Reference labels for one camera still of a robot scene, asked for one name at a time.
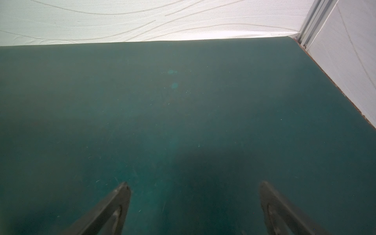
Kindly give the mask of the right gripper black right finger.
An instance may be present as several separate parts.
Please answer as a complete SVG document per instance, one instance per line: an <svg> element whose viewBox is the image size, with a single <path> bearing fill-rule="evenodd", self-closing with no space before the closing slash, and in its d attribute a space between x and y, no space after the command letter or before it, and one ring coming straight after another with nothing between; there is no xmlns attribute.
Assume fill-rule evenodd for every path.
<svg viewBox="0 0 376 235"><path fill-rule="evenodd" d="M271 183L261 182L260 204L266 230L270 235L329 235L330 232L309 218Z"/></svg>

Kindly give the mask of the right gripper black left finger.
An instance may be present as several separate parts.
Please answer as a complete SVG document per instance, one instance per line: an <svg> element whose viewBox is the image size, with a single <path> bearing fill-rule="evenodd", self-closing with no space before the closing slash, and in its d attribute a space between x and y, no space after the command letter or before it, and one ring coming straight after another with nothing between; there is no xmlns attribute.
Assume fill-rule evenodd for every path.
<svg viewBox="0 0 376 235"><path fill-rule="evenodd" d="M103 200L74 222L64 235L120 235L127 217L131 189L120 183Z"/></svg>

